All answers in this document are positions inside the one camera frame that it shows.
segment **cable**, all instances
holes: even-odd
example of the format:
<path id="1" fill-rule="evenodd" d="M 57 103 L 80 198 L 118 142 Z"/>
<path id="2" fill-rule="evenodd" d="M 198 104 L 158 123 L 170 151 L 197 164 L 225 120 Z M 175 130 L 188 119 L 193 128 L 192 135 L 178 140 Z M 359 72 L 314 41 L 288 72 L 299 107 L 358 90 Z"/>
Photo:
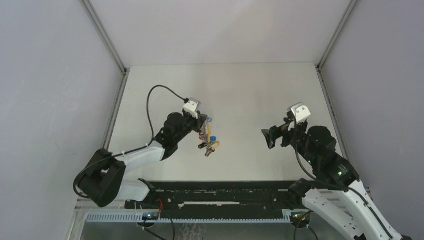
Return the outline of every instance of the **cable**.
<path id="1" fill-rule="evenodd" d="M 386 226 L 383 224 L 382 220 L 379 218 L 379 216 L 377 215 L 376 211 L 374 211 L 374 209 L 370 206 L 368 206 L 368 201 L 365 199 L 364 196 L 362 196 L 362 194 L 360 194 L 357 190 L 351 188 L 351 187 L 342 187 L 339 185 L 334 185 L 334 184 L 330 184 L 328 182 L 324 182 L 321 180 L 318 180 L 316 177 L 314 177 L 312 174 L 310 174 L 304 167 L 304 165 L 301 162 L 301 159 L 299 158 L 299 152 L 298 152 L 298 129 L 297 129 L 297 125 L 298 125 L 298 121 L 296 119 L 296 115 L 294 115 L 294 135 L 293 135 L 293 141 L 294 141 L 294 153 L 296 154 L 296 159 L 297 162 L 299 163 L 300 168 L 304 171 L 304 173 L 310 177 L 312 180 L 314 180 L 315 182 L 322 184 L 328 188 L 335 188 L 335 189 L 339 189 L 341 191 L 344 191 L 345 193 L 347 193 L 348 191 L 352 191 L 354 192 L 356 195 L 358 195 L 360 197 L 360 199 L 362 199 L 362 201 L 364 202 L 364 204 L 368 207 L 368 209 L 371 211 L 371 213 L 374 215 L 374 217 L 377 219 L 378 223 L 380 224 L 380 226 L 383 228 L 383 230 L 385 231 L 385 233 L 389 236 L 390 239 L 393 239 L 393 236 L 390 234 L 389 230 L 386 228 Z"/>
<path id="2" fill-rule="evenodd" d="M 169 87 L 167 87 L 167 86 L 164 86 L 164 85 L 156 85 L 156 86 L 152 87 L 152 88 L 150 89 L 150 91 L 148 92 L 148 95 L 147 95 L 147 102 L 146 102 L 147 119 L 148 119 L 148 124 L 150 125 L 150 129 L 151 129 L 151 139 L 150 139 L 150 142 L 149 142 L 147 145 L 144 145 L 144 146 L 142 146 L 142 147 L 135 148 L 135 149 L 132 149 L 132 150 L 129 150 L 129 151 L 123 152 L 123 153 L 116 154 L 116 155 L 111 155 L 111 156 L 105 157 L 105 158 L 103 158 L 103 159 L 101 159 L 101 160 L 99 160 L 99 161 L 97 161 L 97 162 L 95 162 L 95 163 L 93 163 L 93 164 L 91 164 L 91 165 L 87 166 L 86 168 L 84 168 L 81 172 L 79 172 L 79 174 L 76 176 L 75 180 L 73 181 L 73 191 L 75 192 L 75 194 L 76 194 L 76 195 L 78 195 L 78 196 L 80 196 L 81 198 L 84 198 L 84 199 L 89 199 L 89 197 L 88 197 L 88 196 L 86 196 L 86 195 L 82 195 L 82 194 L 81 194 L 81 192 L 77 191 L 77 185 L 79 185 L 79 182 L 78 182 L 77 180 L 81 178 L 81 175 L 82 175 L 82 174 L 84 174 L 84 172 L 85 172 L 87 169 L 89 169 L 89 168 L 93 167 L 94 165 L 96 165 L 96 164 L 98 164 L 98 163 L 101 163 L 101 162 L 103 162 L 103 161 L 109 160 L 109 159 L 111 159 L 111 158 L 120 157 L 120 156 L 123 156 L 124 154 L 134 153 L 134 152 L 137 152 L 137 151 L 143 150 L 143 149 L 145 149 L 145 148 L 149 147 L 150 145 L 152 145 L 153 140 L 155 139 L 155 131 L 153 130 L 152 120 L 150 119 L 149 102 L 150 102 L 150 95 L 152 94 L 153 90 L 154 90 L 154 89 L 156 89 L 156 88 L 164 88 L 164 89 L 167 89 L 168 91 L 170 91 L 171 93 L 173 93 L 173 94 L 174 94 L 177 98 L 179 98 L 179 99 L 183 100 L 183 101 L 184 101 L 184 103 L 187 103 L 187 102 L 189 101 L 189 99 L 188 99 L 188 98 L 183 98 L 183 97 L 181 97 L 180 95 L 176 94 L 173 90 L 171 90 L 171 89 L 170 89 Z"/>
<path id="3" fill-rule="evenodd" d="M 316 240 L 319 240 L 317 234 L 315 233 L 315 231 L 310 226 L 308 226 L 307 228 L 313 233 L 313 235 L 315 236 Z"/>
<path id="4" fill-rule="evenodd" d="M 159 209 L 163 214 L 167 215 L 168 218 L 169 218 L 169 220 L 171 221 L 171 225 L 172 225 L 172 232 L 173 232 L 172 240 L 175 240 L 175 225 L 174 225 L 174 221 L 172 220 L 171 216 L 169 216 L 168 213 L 164 212 L 161 208 L 156 207 L 156 206 L 153 206 L 153 205 L 150 205 L 150 204 L 146 204 L 146 203 L 142 203 L 142 202 L 137 202 L 137 203 L 140 204 L 140 207 L 141 207 L 141 205 L 145 205 L 145 206 L 150 207 L 150 208 Z M 146 231 L 146 232 L 152 234 L 153 236 L 157 237 L 158 239 L 166 240 L 166 239 L 160 237 L 159 235 L 154 234 L 152 231 Z"/>
<path id="5" fill-rule="evenodd" d="M 304 221 L 304 219 L 306 218 L 306 216 L 307 216 L 308 214 L 311 214 L 311 213 L 312 213 L 312 211 L 308 211 L 307 213 L 303 214 L 303 215 L 300 217 L 300 221 L 297 223 L 296 228 L 294 229 L 293 240 L 296 240 L 296 233 L 298 232 L 299 225 L 301 224 L 301 222 L 303 222 L 303 221 Z"/>

